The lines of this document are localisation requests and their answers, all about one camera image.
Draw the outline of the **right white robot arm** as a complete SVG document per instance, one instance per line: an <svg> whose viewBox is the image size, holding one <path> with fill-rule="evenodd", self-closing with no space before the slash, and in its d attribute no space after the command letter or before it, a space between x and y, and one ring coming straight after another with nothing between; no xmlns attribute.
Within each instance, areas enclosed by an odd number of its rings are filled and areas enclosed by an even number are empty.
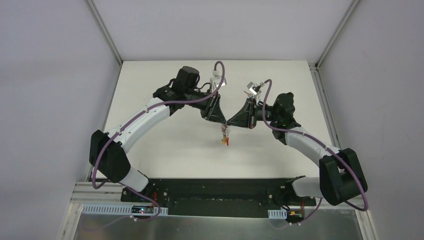
<svg viewBox="0 0 424 240"><path fill-rule="evenodd" d="M298 176L285 184L283 196L288 204L296 205L304 197L313 197L336 206L365 194L368 184L356 152L326 145L312 136L296 122L294 112L291 92L279 94L272 106L247 98L242 109L226 123L253 129L262 121L271 128L276 140L296 149L318 166L318 177Z"/></svg>

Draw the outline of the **grey red keyring holder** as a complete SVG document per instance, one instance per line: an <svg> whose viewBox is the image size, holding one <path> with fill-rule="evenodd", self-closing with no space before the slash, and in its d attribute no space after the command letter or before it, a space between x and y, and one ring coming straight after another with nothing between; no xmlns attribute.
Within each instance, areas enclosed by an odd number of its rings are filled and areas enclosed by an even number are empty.
<svg viewBox="0 0 424 240"><path fill-rule="evenodd" d="M221 143L225 146L229 146L230 144L230 138L229 138L230 131L231 130L228 125L226 124L221 125L221 133L222 133Z"/></svg>

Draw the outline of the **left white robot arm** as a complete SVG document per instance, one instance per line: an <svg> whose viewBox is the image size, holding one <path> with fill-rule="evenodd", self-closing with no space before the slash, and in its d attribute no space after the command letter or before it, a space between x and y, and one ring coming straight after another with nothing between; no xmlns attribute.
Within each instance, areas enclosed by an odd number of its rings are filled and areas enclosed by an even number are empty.
<svg viewBox="0 0 424 240"><path fill-rule="evenodd" d="M93 166L91 183L94 189L110 181L133 189L134 197L140 202L149 201L153 195L153 189L148 185L150 180L132 167L127 157L135 143L184 106L200 110L201 117L207 121L226 122L219 95L219 89L227 83L225 71L213 69L206 92L198 88L199 81L197 69L183 66L176 77L158 88L131 118L106 132L96 130L91 135L89 162Z"/></svg>

